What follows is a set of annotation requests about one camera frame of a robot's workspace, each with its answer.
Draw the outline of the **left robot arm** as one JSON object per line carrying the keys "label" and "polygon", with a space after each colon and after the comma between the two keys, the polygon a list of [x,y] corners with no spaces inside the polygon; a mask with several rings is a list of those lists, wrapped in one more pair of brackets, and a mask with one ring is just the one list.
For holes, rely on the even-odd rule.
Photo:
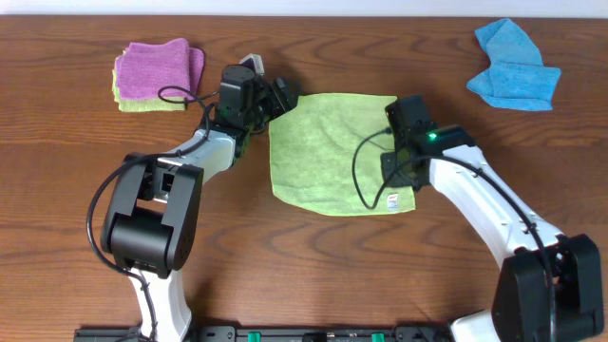
{"label": "left robot arm", "polygon": [[257,65],[227,66],[218,101],[196,97],[203,115],[190,140],[164,153],[127,155],[100,185],[115,188],[99,240],[91,247],[108,268],[128,276],[137,292],[138,341],[184,341],[191,331],[181,270],[193,247],[202,186],[234,166],[251,136],[295,109],[299,82],[271,82]]}

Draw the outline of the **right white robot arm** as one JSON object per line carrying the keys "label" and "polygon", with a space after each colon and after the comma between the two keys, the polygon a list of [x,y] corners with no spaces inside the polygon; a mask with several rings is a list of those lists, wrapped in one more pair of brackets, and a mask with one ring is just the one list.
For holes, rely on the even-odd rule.
{"label": "right white robot arm", "polygon": [[464,215],[500,276],[490,309],[454,320],[455,341],[581,341],[604,330],[601,257],[585,234],[567,237],[495,173],[458,125],[393,128],[386,181],[432,186]]}

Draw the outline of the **light green microfiber cloth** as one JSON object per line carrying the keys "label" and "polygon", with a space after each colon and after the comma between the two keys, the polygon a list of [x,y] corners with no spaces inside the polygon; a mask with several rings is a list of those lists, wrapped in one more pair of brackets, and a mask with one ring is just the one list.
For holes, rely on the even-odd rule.
{"label": "light green microfiber cloth", "polygon": [[380,156],[393,150],[385,107],[395,96],[320,93],[302,96],[295,109],[270,122],[273,194],[317,214],[356,217],[415,209],[410,187],[386,188]]}

